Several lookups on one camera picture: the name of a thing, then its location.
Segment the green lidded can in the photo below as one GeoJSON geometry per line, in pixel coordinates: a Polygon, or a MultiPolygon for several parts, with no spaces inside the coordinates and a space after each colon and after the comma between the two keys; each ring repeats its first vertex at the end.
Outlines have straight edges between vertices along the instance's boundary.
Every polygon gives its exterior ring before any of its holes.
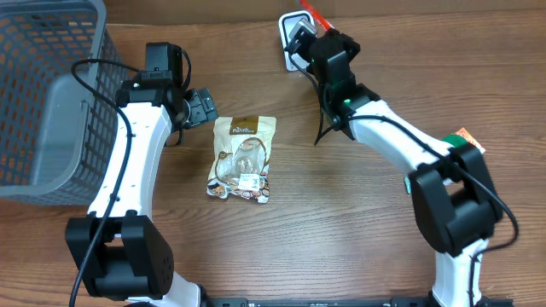
{"type": "Polygon", "coordinates": [[[464,137],[459,136],[457,134],[450,134],[444,137],[443,141],[449,143],[454,148],[459,148],[468,143],[468,141],[464,137]]]}

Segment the red white stick pack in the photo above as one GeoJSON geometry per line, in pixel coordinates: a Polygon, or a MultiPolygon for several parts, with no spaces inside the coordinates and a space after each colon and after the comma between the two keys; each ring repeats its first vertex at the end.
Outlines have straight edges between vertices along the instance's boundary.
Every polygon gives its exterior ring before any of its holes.
{"type": "Polygon", "coordinates": [[[314,20],[325,30],[329,31],[334,29],[334,26],[322,15],[317,9],[315,9],[308,0],[299,0],[300,5],[311,14],[314,20]]]}

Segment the brown white snack pouch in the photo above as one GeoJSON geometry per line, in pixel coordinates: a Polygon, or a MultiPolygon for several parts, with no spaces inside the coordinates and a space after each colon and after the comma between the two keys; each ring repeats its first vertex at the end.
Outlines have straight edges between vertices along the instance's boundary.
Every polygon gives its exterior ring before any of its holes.
{"type": "Polygon", "coordinates": [[[214,162],[206,192],[227,199],[231,195],[259,204],[270,199],[270,154],[276,118],[220,117],[213,134],[214,162]]]}

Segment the orange tissue pack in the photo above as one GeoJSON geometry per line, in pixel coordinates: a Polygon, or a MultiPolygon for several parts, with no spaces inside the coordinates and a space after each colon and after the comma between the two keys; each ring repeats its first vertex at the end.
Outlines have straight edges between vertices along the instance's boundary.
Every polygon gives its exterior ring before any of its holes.
{"type": "Polygon", "coordinates": [[[458,130],[456,135],[473,144],[482,154],[485,153],[485,148],[464,127],[458,130]]]}

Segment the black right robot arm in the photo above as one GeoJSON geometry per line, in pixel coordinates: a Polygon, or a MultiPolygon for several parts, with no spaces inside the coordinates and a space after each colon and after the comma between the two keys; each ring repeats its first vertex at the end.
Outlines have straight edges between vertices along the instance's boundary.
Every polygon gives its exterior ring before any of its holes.
{"type": "Polygon", "coordinates": [[[356,81],[350,62],[360,46],[335,29],[321,37],[296,26],[285,51],[305,61],[322,123],[366,144],[393,163],[409,183],[415,221],[436,252],[431,306],[491,306],[479,290],[480,265],[503,211],[481,151],[460,136],[435,139],[399,117],[356,81]]]}

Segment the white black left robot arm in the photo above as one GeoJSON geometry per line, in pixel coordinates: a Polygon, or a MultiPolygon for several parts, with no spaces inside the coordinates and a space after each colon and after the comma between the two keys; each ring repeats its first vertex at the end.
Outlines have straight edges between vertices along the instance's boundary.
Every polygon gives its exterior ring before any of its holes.
{"type": "Polygon", "coordinates": [[[68,221],[65,240],[78,267],[69,304],[85,287],[96,298],[130,306],[209,306],[203,286],[174,268],[171,247],[152,221],[160,156],[173,132],[217,119],[210,92],[190,88],[188,53],[172,43],[147,43],[145,67],[108,98],[118,115],[113,151],[85,217],[68,221]]]}

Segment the teal snack bag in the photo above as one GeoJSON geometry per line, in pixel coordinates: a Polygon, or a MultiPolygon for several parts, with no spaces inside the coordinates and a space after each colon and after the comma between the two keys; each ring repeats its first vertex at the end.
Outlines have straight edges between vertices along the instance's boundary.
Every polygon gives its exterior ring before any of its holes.
{"type": "Polygon", "coordinates": [[[407,194],[411,194],[411,183],[408,177],[404,177],[404,186],[407,194]]]}

